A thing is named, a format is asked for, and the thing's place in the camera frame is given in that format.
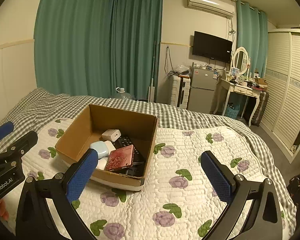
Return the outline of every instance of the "white power adapter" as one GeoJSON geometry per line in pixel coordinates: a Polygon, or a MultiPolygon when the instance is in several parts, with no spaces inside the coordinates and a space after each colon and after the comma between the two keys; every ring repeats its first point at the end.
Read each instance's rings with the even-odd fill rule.
{"type": "Polygon", "coordinates": [[[111,142],[115,142],[120,136],[121,133],[118,129],[108,129],[102,134],[103,140],[111,142]]]}

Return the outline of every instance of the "laundry basket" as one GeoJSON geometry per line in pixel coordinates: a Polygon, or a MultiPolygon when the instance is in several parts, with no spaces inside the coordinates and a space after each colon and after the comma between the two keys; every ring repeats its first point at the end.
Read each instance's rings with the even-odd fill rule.
{"type": "Polygon", "coordinates": [[[240,105],[235,106],[233,103],[229,103],[226,108],[226,116],[232,119],[236,119],[239,111],[240,111],[240,105]]]}

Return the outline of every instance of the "blue gripper pad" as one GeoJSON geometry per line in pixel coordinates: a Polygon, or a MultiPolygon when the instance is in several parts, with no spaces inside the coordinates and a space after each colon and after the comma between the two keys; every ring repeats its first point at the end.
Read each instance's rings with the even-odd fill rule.
{"type": "Polygon", "coordinates": [[[218,194],[219,199],[229,204],[232,200],[232,187],[207,152],[203,152],[201,155],[201,167],[218,194]]]}
{"type": "Polygon", "coordinates": [[[88,157],[81,163],[76,173],[67,184],[67,199],[71,203],[79,199],[84,187],[89,181],[94,169],[98,165],[98,153],[91,149],[88,157]]]}
{"type": "Polygon", "coordinates": [[[0,126],[0,140],[6,137],[8,134],[12,133],[14,129],[12,122],[6,122],[0,126]]]}

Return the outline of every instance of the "white wall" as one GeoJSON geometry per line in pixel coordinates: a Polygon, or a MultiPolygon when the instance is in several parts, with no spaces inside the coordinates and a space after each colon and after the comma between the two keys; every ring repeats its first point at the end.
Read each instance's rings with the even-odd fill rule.
{"type": "Polygon", "coordinates": [[[274,26],[271,22],[268,22],[268,31],[276,29],[277,27],[274,26]]]}
{"type": "Polygon", "coordinates": [[[36,87],[34,42],[0,49],[0,120],[36,87]]]}
{"type": "MultiPolygon", "coordinates": [[[[234,2],[229,0],[221,0],[223,2],[232,4],[234,2]]],[[[232,18],[233,29],[237,30],[237,17],[232,18]]],[[[224,39],[232,40],[228,37],[229,27],[228,21],[225,17],[215,14],[188,8],[187,0],[163,0],[162,11],[162,43],[176,43],[180,45],[168,45],[170,48],[170,55],[173,66],[191,65],[192,62],[208,63],[209,59],[192,55],[193,35],[194,31],[208,33],[224,39]]],[[[236,49],[236,34],[234,36],[233,50],[236,49]]],[[[160,61],[158,73],[158,89],[157,89],[157,102],[168,103],[169,96],[169,81],[164,71],[165,50],[167,45],[161,44],[160,46],[160,61]]],[[[216,62],[217,68],[223,68],[223,62],[216,62]]]]}
{"type": "Polygon", "coordinates": [[[33,39],[40,0],[5,0],[0,6],[0,45],[33,39]]]}
{"type": "Polygon", "coordinates": [[[5,0],[0,6],[0,120],[37,87],[33,35],[39,1],[5,0]]]}

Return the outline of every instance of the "purple flower pattern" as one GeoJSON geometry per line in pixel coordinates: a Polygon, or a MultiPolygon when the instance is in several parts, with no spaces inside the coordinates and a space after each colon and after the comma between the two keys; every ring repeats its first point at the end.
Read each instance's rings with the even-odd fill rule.
{"type": "Polygon", "coordinates": [[[213,188],[213,191],[212,191],[212,196],[213,197],[217,197],[218,196],[218,194],[217,194],[217,192],[216,192],[216,190],[213,188]]]}
{"type": "Polygon", "coordinates": [[[58,134],[58,131],[56,129],[50,128],[48,130],[48,134],[52,137],[56,136],[58,134]]]}
{"type": "Polygon", "coordinates": [[[193,131],[188,131],[188,132],[182,132],[184,136],[191,136],[193,134],[193,131]]]}
{"type": "Polygon", "coordinates": [[[32,176],[32,177],[34,177],[34,179],[36,179],[37,178],[37,173],[34,172],[34,171],[29,171],[29,173],[27,174],[27,176],[28,177],[32,176]]]}
{"type": "Polygon", "coordinates": [[[173,146],[164,146],[162,147],[161,154],[165,158],[170,158],[175,153],[175,148],[173,146]]]}
{"type": "Polygon", "coordinates": [[[40,156],[41,156],[41,158],[43,158],[43,159],[49,159],[50,158],[50,152],[49,151],[47,151],[47,150],[43,150],[43,149],[41,149],[40,151],[39,151],[39,153],[38,153],[40,156]]]}
{"type": "Polygon", "coordinates": [[[124,227],[119,223],[109,223],[103,228],[103,233],[111,240],[120,240],[124,237],[124,227]]]}
{"type": "Polygon", "coordinates": [[[223,136],[217,132],[212,135],[212,138],[215,142],[221,142],[224,139],[223,136]]]}
{"type": "Polygon", "coordinates": [[[159,211],[152,216],[154,223],[157,226],[171,227],[175,223],[174,215],[168,211],[159,211]]]}
{"type": "Polygon", "coordinates": [[[246,171],[249,168],[250,162],[248,160],[240,161],[238,164],[239,172],[246,171]]]}
{"type": "Polygon", "coordinates": [[[182,176],[175,176],[169,180],[172,187],[186,188],[188,186],[188,180],[182,176]]]}
{"type": "Polygon", "coordinates": [[[100,195],[100,200],[108,207],[115,207],[119,204],[119,198],[113,192],[102,193],[100,195]]]}

